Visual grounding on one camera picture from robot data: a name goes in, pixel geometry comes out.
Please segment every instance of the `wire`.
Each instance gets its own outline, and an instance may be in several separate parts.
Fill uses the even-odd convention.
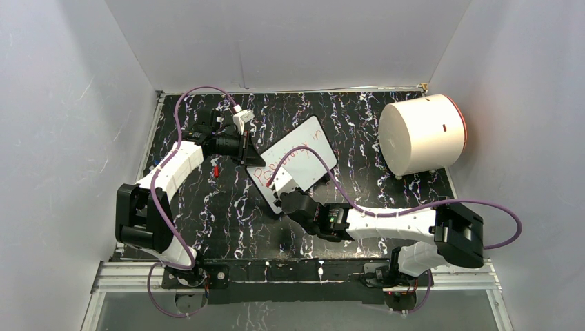
[[[384,285],[379,285],[377,283],[368,283],[366,281],[366,275],[362,274],[359,277],[357,277],[357,280],[363,285],[366,286],[367,288],[385,288]]]
[[[204,277],[201,279],[201,281],[197,285],[193,285],[193,286],[187,285],[187,286],[189,288],[198,288],[199,286],[203,285],[203,283],[205,283],[207,281],[207,277],[208,277],[208,275],[207,275],[207,273],[204,270]]]
[[[216,134],[221,133],[222,131],[224,131],[225,129],[229,128],[230,126],[236,126],[234,123],[229,123],[229,124],[223,124],[222,126],[219,127],[219,129],[217,129]]]
[[[172,223],[172,221],[169,219],[166,212],[163,210],[161,202],[159,201],[159,198],[157,197],[156,182],[157,182],[157,178],[158,178],[161,170],[164,168],[164,166],[166,166],[166,164],[173,157],[175,157],[175,155],[178,153],[178,151],[181,147],[181,142],[183,141],[181,123],[179,122],[179,108],[181,106],[181,102],[183,101],[183,99],[185,99],[187,94],[189,94],[195,90],[202,89],[202,88],[212,88],[212,89],[218,90],[226,95],[226,97],[230,100],[232,106],[235,107],[237,105],[236,102],[234,101],[234,99],[226,91],[222,90],[221,88],[216,88],[214,86],[197,86],[196,88],[192,88],[189,91],[183,93],[179,97],[179,100],[177,100],[177,103],[175,104],[175,125],[177,126],[177,136],[178,136],[177,137],[177,147],[175,147],[175,149],[169,154],[169,156],[163,160],[163,162],[158,167],[157,171],[155,171],[155,173],[152,175],[152,180],[150,181],[150,194],[152,195],[152,200],[155,202],[155,206],[157,207],[159,213],[161,214],[161,217],[165,221],[166,225],[168,226],[168,228],[170,229],[172,234],[177,238],[177,240],[181,244],[181,247],[187,252],[187,255],[189,256],[189,260],[190,260],[189,265],[181,265],[178,263],[168,263],[168,262],[166,263],[166,265],[169,265],[170,267],[173,267],[175,269],[180,269],[180,270],[193,269],[193,267],[195,267],[195,258],[193,257],[193,254],[191,253],[189,246],[183,240],[183,237],[181,237],[181,235],[179,234],[177,229],[175,229],[175,225]]]
[[[190,263],[189,265],[181,265],[178,263],[171,263],[171,262],[166,262],[166,265],[169,265],[170,267],[173,267],[175,269],[180,269],[180,270],[191,270],[195,267],[195,257],[193,256],[191,249],[189,249],[189,246],[187,245],[187,243],[185,242],[185,240],[183,239],[183,237],[181,237],[181,234],[179,234],[179,232],[177,231],[177,229],[175,229],[175,225],[172,223],[172,221],[169,219],[168,215],[166,214],[166,212],[164,211],[164,209],[162,208],[161,202],[159,201],[159,198],[157,196],[157,191],[156,191],[156,182],[157,182],[157,178],[161,172],[161,170],[164,168],[164,166],[166,166],[166,164],[173,158],[175,157],[175,155],[177,155],[180,147],[181,147],[181,142],[183,141],[183,137],[182,137],[182,130],[181,130],[181,123],[179,122],[179,108],[181,107],[181,102],[183,101],[183,99],[185,99],[185,97],[187,96],[187,94],[195,91],[195,90],[199,90],[202,88],[212,88],[214,90],[218,90],[222,93],[224,93],[226,95],[226,97],[230,100],[231,104],[233,107],[237,106],[236,101],[234,100],[234,98],[232,98],[231,95],[229,95],[229,93],[227,93],[226,91],[222,90],[221,88],[216,88],[214,86],[197,86],[196,88],[192,88],[189,91],[183,93],[180,97],[179,100],[177,100],[177,103],[175,104],[175,125],[177,126],[177,146],[175,147],[175,149],[169,154],[168,157],[166,157],[163,162],[158,166],[157,171],[155,171],[154,174],[152,174],[152,180],[150,181],[150,195],[152,195],[152,200],[155,202],[155,206],[157,207],[157,210],[159,211],[161,217],[163,218],[164,222],[166,223],[166,225],[168,226],[168,228],[170,229],[170,231],[172,232],[172,235],[174,235],[177,240],[179,241],[179,243],[181,244],[181,247],[187,252],[187,255],[189,256],[189,260]],[[146,279],[146,285],[148,288],[148,296],[150,297],[150,300],[152,301],[152,304],[163,314],[170,316],[170,317],[176,317],[176,318],[184,318],[184,317],[189,317],[192,314],[196,314],[198,313],[203,307],[199,308],[198,310],[195,310],[194,312],[190,313],[190,314],[174,314],[171,312],[168,312],[166,310],[164,310],[164,308],[162,308],[155,300],[155,297],[152,295],[152,292],[150,290],[150,279],[152,278],[152,271],[154,270],[154,268],[156,268],[158,265],[162,265],[161,262],[156,262],[152,265],[152,267],[150,267],[150,271],[148,273],[148,278]]]
[[[325,167],[325,170],[327,170],[327,173],[329,174],[329,177],[331,178],[331,180],[333,181],[333,183],[335,184],[335,187],[337,188],[337,190],[339,191],[339,193],[341,193],[341,195],[344,197],[344,199],[357,211],[362,212],[368,216],[374,216],[374,217],[398,217],[401,215],[406,215],[406,214],[411,214],[413,212],[417,212],[419,210],[423,210],[426,208],[431,208],[431,207],[435,207],[438,205],[446,205],[449,203],[474,203],[477,205],[488,205],[490,207],[494,207],[497,208],[499,210],[502,210],[504,212],[506,212],[507,214],[509,214],[510,216],[512,216],[512,218],[514,219],[514,221],[516,222],[516,233],[509,238],[508,240],[502,241],[501,243],[496,243],[494,245],[488,245],[488,246],[484,246],[485,250],[493,250],[495,248],[500,248],[500,247],[504,247],[506,245],[511,244],[512,242],[514,242],[516,239],[518,239],[518,237],[520,237],[520,234],[522,233],[522,222],[520,221],[520,218],[518,217],[518,215],[516,215],[512,210],[510,210],[509,208],[500,205],[498,203],[493,203],[490,201],[483,201],[483,200],[478,200],[478,199],[447,199],[447,200],[441,200],[441,201],[434,201],[431,203],[427,203],[426,205],[419,205],[417,207],[414,208],[410,208],[401,212],[387,212],[387,213],[381,213],[381,214],[375,214],[371,211],[365,210],[362,207],[358,206],[355,201],[353,201],[352,199],[350,199],[350,197],[347,195],[346,191],[341,187],[341,184],[335,180],[335,177],[333,176],[333,173],[331,172],[331,170],[329,170],[329,167],[327,166],[327,164],[325,163],[325,161],[321,158],[321,156],[319,154],[317,154],[317,152],[315,152],[312,148],[310,147],[306,147],[306,146],[299,146],[299,147],[295,147],[292,150],[288,151],[288,153],[286,153],[282,159],[280,160],[280,162],[278,163],[278,165],[276,166],[276,168],[274,169],[274,172],[272,173],[272,176],[270,176],[270,179],[268,180],[268,182],[266,183],[266,187],[269,187],[270,184],[272,183],[272,181],[274,180],[274,178],[276,177],[276,174],[278,173],[278,170],[280,169],[280,167],[282,167],[282,163],[288,158],[289,155],[291,155],[292,153],[298,151],[298,150],[307,150],[309,152],[311,152],[313,155],[315,155],[319,161],[321,162],[321,164],[323,165],[323,167]]]
[[[427,270],[427,273],[428,273],[428,285],[426,286],[426,292],[424,293],[424,297],[422,298],[422,301],[418,306],[416,306],[413,309],[408,311],[409,314],[416,312],[417,310],[422,308],[422,306],[428,300],[428,295],[430,294],[430,286],[433,283],[433,274],[430,272],[430,269]]]
[[[162,312],[166,316],[174,317],[174,318],[177,318],[177,319],[182,319],[182,318],[185,318],[185,317],[189,317],[189,316],[195,315],[196,313],[200,312],[203,308],[205,308],[207,306],[207,305],[204,305],[203,307],[195,310],[194,312],[189,312],[189,313],[186,313],[186,314],[175,314],[173,312],[169,312],[169,311],[165,310],[164,308],[162,308],[159,305],[159,303],[157,303],[157,301],[155,300],[155,296],[152,294],[152,290],[150,289],[150,279],[152,278],[152,271],[157,266],[162,266],[162,263],[156,262],[152,266],[150,266],[150,270],[148,271],[148,278],[146,278],[146,289],[148,291],[148,297],[150,297],[150,300],[152,301],[152,304],[155,305],[156,309],[158,309],[160,312]]]
[[[415,288],[413,290],[413,293],[416,293],[417,288],[419,288],[419,279],[417,278],[417,280],[415,281]]]

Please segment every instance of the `black tabletop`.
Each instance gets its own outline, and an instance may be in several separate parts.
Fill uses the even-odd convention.
[[[316,115],[339,160],[335,176],[359,205],[407,208],[453,197],[444,170],[423,172],[398,180],[387,168],[377,142],[380,113],[388,103],[421,97],[420,92],[315,92],[234,94],[243,109],[251,109],[252,140],[261,153],[304,119]],[[177,140],[173,109],[179,96],[164,100],[145,173],[157,165]],[[197,110],[220,108],[228,102],[219,94],[188,96],[179,118],[184,128]],[[221,173],[214,176],[218,165]],[[310,190],[319,202],[341,202],[333,183]],[[211,157],[195,170],[172,203],[177,229],[206,259],[356,259],[387,257],[401,239],[364,239],[329,243],[306,234],[287,216],[274,214],[241,166],[227,157]],[[151,259],[126,248],[122,259]]]

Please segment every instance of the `whiteboard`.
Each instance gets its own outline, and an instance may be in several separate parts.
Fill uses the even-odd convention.
[[[282,139],[274,143],[269,149],[260,155],[266,162],[265,167],[246,167],[248,176],[264,197],[264,200],[279,214],[281,209],[275,205],[276,198],[272,191],[266,187],[272,172],[289,151],[298,146],[308,146],[315,150],[325,161],[329,170],[337,165],[337,158],[325,136],[323,128],[317,116],[313,115],[301,125],[289,132]],[[283,162],[282,167],[295,179],[303,191],[307,191],[327,173],[319,159],[307,150],[298,150],[291,154]]]

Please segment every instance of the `gray wall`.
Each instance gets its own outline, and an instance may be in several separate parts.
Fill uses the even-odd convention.
[[[0,2],[0,320],[78,330],[155,91],[103,0]]]
[[[106,2],[155,89],[183,92],[428,82],[470,0]]]
[[[516,330],[585,321],[584,54],[583,1],[474,1],[430,81],[469,125],[451,168],[459,196],[524,220],[517,243],[488,253]],[[487,243],[513,233],[509,218],[478,209]]]

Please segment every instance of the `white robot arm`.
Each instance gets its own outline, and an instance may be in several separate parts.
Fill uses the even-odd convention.
[[[283,172],[270,189],[280,208],[308,234],[328,241],[365,238],[410,239],[417,243],[395,248],[388,268],[375,277],[391,287],[400,280],[411,280],[439,265],[465,268],[483,266],[483,219],[460,203],[442,205],[399,217],[376,217],[405,209],[365,208],[374,214],[354,209],[349,203],[314,201],[302,192],[295,180]]]
[[[252,118],[251,111],[239,111],[233,116],[236,130],[225,133],[223,129],[226,125],[222,125],[223,119],[218,110],[198,111],[196,123],[183,131],[180,145],[175,143],[159,166],[136,184],[123,184],[118,189],[116,239],[157,257],[162,263],[191,265],[186,248],[172,233],[161,213],[172,220],[170,201],[187,176],[198,168],[207,156],[226,155],[239,165],[265,166],[264,160],[250,141],[249,132],[244,130],[245,122]],[[156,207],[151,195],[153,186],[161,208]],[[196,250],[191,247],[187,249],[196,261],[202,261]]]
[[[183,133],[180,146],[174,144],[163,160],[168,159],[168,162],[162,170],[156,167],[136,184],[124,184],[118,189],[117,240],[148,252],[163,263],[190,265],[188,252],[167,226],[161,212],[172,220],[170,200],[187,176],[209,155],[228,155],[245,166],[265,166],[241,124],[250,119],[248,115],[235,118],[237,130],[226,134],[222,132],[224,126],[216,110],[200,111],[197,122]],[[299,189],[284,169],[282,171],[284,175],[272,183],[271,189],[282,211],[308,234],[333,242],[371,237],[417,241],[408,247],[395,248],[390,265],[376,270],[373,276],[369,275],[382,285],[391,287],[399,281],[415,279],[438,265],[483,266],[482,218],[461,204],[420,210],[400,217],[378,218],[368,216],[348,203],[317,203]],[[159,174],[154,187],[160,208],[155,206],[151,195],[152,178],[156,172]],[[374,215],[401,211],[363,209]],[[201,255],[193,248],[188,249],[202,264]]]

